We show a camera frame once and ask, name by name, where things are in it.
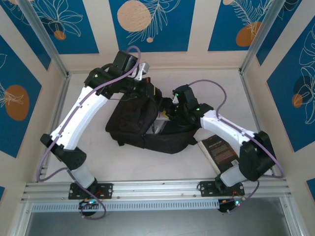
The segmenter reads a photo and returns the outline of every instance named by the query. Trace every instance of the wall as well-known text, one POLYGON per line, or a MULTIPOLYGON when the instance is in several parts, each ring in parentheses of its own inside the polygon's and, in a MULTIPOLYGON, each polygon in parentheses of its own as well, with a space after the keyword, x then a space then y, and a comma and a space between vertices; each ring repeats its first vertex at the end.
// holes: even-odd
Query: wall
MULTIPOLYGON (((25 19, 11 2, 0 0, 23 34, 25 19)), ((153 68, 239 68, 272 0, 30 3, 68 71, 90 71, 130 45, 153 68)))
POLYGON ((245 72, 262 129, 270 135, 310 235, 315 235, 315 202, 306 181, 315 177, 315 124, 314 107, 307 106, 313 105, 313 97, 308 95, 314 91, 301 92, 300 88, 310 82, 308 88, 314 89, 313 73, 302 69, 307 66, 312 71, 314 65, 300 55, 303 48, 314 55, 314 47, 309 47, 315 38, 314 9, 313 0, 302 0, 262 65, 255 59, 245 72))
POLYGON ((19 104, 13 100, 10 100, 10 104, 6 101, 6 104, 0 107, 2 124, 0 131, 1 144, 8 139, 12 143, 16 141, 15 135, 4 133, 5 126, 9 126, 12 133, 22 132, 22 136, 24 136, 22 145, 17 150, 16 155, 7 150, 4 152, 0 151, 0 186, 5 188, 0 202, 0 235, 6 235, 13 220, 17 203, 23 194, 25 184, 34 181, 35 169, 40 155, 44 151, 44 146, 39 139, 42 133, 50 130, 64 79, 53 63, 50 63, 49 67, 45 68, 44 64, 38 59, 38 55, 27 44, 1 7, 0 35, 4 40, 1 41, 0 51, 2 52, 4 48, 11 48, 14 51, 7 56, 4 66, 0 69, 0 82, 2 84, 11 82, 16 84, 18 81, 21 84, 25 83, 25 88, 29 86, 27 90, 30 101, 30 109, 28 112, 26 111, 29 120, 23 130, 20 130, 20 123, 26 118, 23 121, 19 121, 19 118, 16 116, 22 112, 23 107, 10 113, 8 107, 13 106, 13 104, 19 104), (11 56, 13 57, 13 54, 17 55, 17 57, 15 58, 16 64, 12 65, 10 64, 12 62, 10 58, 11 56), (10 66, 11 71, 6 71, 4 74, 2 72, 5 66, 10 66))

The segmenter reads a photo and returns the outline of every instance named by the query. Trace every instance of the black mounting bracket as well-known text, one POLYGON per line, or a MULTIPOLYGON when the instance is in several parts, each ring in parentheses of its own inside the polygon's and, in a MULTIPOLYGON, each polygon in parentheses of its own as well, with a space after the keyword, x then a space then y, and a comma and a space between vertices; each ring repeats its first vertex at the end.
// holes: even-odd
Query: black mounting bracket
MULTIPOLYGON (((112 183, 97 183, 95 185, 95 196, 102 199, 112 199, 113 195, 113 184, 112 183)), ((86 198, 91 198, 89 194, 83 191, 76 183, 70 185, 68 199, 70 200, 84 200, 86 198)))
POLYGON ((244 187, 242 183, 237 183, 232 187, 225 188, 224 192, 221 193, 216 187, 215 181, 202 181, 198 184, 198 190, 201 192, 202 197, 221 197, 221 196, 233 196, 236 192, 240 196, 244 196, 244 187))

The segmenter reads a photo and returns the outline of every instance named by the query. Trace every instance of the metal extrusion bar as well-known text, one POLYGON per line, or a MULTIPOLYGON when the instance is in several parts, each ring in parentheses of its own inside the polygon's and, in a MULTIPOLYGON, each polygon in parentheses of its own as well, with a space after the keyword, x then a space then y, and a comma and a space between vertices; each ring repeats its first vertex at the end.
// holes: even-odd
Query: metal extrusion bar
POLYGON ((255 109, 255 106, 253 105, 251 94, 250 94, 250 92, 248 90, 248 86, 246 84, 244 76, 241 73, 241 70, 239 70, 239 72, 240 72, 240 77, 241 77, 241 81, 242 81, 242 84, 243 84, 243 88, 244 88, 244 91, 245 91, 245 95, 246 95, 246 98, 248 100, 248 104, 250 106, 251 112, 252 112, 252 117, 254 118, 254 122, 255 122, 257 131, 259 132, 259 131, 261 131, 261 127, 260 127, 260 124, 259 124, 259 119, 258 119, 258 117, 256 115, 257 112, 256 112, 256 109, 255 109))
POLYGON ((281 197, 280 202, 291 235, 308 236, 309 233, 303 223, 300 212, 296 208, 294 199, 292 197, 281 197))
POLYGON ((56 47, 32 7, 32 4, 28 0, 17 0, 17 3, 46 52, 56 64, 58 70, 64 75, 64 77, 66 77, 67 70, 59 57, 56 47))
MULTIPOLYGON (((50 128, 50 133, 56 129, 56 127, 58 126, 58 124, 60 122, 60 117, 61 117, 61 114, 63 111, 64 102, 65 102, 65 97, 67 95, 67 91, 68 91, 69 84, 70 84, 70 79, 71 79, 71 75, 67 75, 65 81, 63 82, 63 88, 62 88, 60 95, 59 95, 58 105, 57 105, 56 110, 55 110, 55 115, 54 115, 53 123, 52 123, 51 128, 50 128)), ((49 158, 50 158, 50 155, 48 155, 48 157, 44 163, 45 167, 42 168, 41 173, 40 173, 44 177, 46 176, 49 158)))
POLYGON ((263 43, 265 37, 267 36, 272 24, 278 16, 281 8, 283 7, 286 0, 274 0, 270 6, 262 24, 252 41, 252 44, 246 54, 246 57, 241 65, 241 73, 244 74, 252 60, 255 58, 261 44, 263 43))
MULTIPOLYGON (((190 209, 218 209, 219 201, 213 199, 177 200, 177 201, 106 201, 106 211, 136 211, 136 210, 190 210, 190 209)), ((77 202, 36 203, 32 212, 78 212, 77 202)), ((85 211, 103 211, 99 205, 85 211)))
MULTIPOLYGON (((226 199, 222 197, 201 197, 197 185, 201 180, 161 180, 161 181, 119 181, 114 184, 111 201, 160 201, 160 200, 197 200, 197 199, 226 199)), ((291 196, 285 179, 263 177, 260 188, 253 197, 289 197, 291 196)), ((64 183, 29 183, 26 185, 22 202, 47 203, 68 200, 70 182, 64 183)), ((244 182, 245 195, 248 196, 256 187, 255 182, 244 182)))

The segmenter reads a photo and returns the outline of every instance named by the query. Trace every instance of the metal bracket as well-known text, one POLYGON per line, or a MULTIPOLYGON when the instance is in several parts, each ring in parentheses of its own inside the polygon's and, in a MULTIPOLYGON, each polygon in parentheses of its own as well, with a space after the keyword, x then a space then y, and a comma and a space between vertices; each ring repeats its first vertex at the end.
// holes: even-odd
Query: metal bracket
POLYGON ((147 64, 146 62, 139 64, 139 69, 134 70, 130 77, 134 78, 135 80, 141 81, 142 76, 148 73, 149 67, 149 64, 147 64))
MULTIPOLYGON (((112 183, 98 183, 96 184, 96 197, 99 199, 112 199, 113 193, 112 183)), ((83 200, 86 198, 91 198, 83 189, 81 189, 76 183, 70 185, 69 200, 83 200)))
POLYGON ((224 193, 220 193, 216 187, 215 181, 202 181, 199 183, 199 190, 201 192, 202 197, 219 197, 219 196, 233 196, 234 192, 236 192, 240 196, 244 196, 244 187, 242 183, 237 183, 236 185, 226 188, 224 193))

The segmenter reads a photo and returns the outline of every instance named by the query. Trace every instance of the book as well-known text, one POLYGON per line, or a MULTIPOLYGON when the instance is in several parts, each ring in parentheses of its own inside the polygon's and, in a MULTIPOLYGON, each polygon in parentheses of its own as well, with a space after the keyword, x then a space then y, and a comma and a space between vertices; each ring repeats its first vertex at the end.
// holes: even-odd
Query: book
POLYGON ((238 165, 238 155, 231 145, 218 135, 198 142, 199 147, 210 161, 217 174, 238 165))

